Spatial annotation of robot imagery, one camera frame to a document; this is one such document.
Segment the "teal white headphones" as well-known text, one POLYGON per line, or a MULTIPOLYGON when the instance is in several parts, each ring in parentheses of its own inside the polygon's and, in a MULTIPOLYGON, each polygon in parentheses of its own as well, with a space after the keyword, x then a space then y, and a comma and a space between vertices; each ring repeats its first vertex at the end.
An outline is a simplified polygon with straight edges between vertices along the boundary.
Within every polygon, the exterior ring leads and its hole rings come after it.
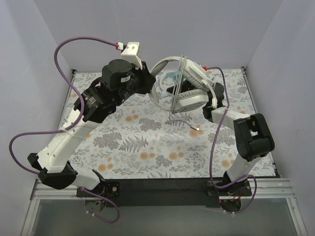
POLYGON ((168 72, 160 72, 157 76, 157 90, 160 93, 161 98, 166 98, 170 96, 170 92, 167 92, 167 89, 171 86, 175 85, 175 81, 177 76, 179 75, 179 71, 168 71, 168 72))

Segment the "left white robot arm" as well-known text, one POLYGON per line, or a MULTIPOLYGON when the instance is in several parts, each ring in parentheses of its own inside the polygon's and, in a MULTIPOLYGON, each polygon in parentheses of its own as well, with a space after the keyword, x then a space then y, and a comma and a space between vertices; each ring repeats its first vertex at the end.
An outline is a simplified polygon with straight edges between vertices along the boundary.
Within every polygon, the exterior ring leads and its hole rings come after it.
POLYGON ((86 188, 93 196, 104 193, 105 185, 96 170, 75 167, 69 158, 116 108, 134 94, 149 93, 156 79, 144 61, 140 67, 123 59, 114 59, 102 69, 102 74, 82 92, 62 127, 61 133, 39 153, 31 153, 28 161, 39 171, 40 181, 54 189, 70 185, 86 188))

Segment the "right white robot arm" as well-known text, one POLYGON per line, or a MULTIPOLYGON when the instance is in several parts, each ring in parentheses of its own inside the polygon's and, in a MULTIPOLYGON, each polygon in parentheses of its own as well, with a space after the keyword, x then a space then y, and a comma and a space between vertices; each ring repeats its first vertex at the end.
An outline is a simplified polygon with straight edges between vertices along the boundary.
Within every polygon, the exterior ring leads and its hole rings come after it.
POLYGON ((237 157, 224 172, 222 180, 215 183, 210 179, 209 189, 218 194, 234 195, 247 187, 249 173, 256 163, 275 148, 275 143, 263 114, 242 114, 223 105, 227 100, 225 85, 214 83, 212 90, 197 89, 191 82, 184 81, 184 87, 177 95, 181 108, 201 103, 203 116, 211 123, 234 131, 237 157))

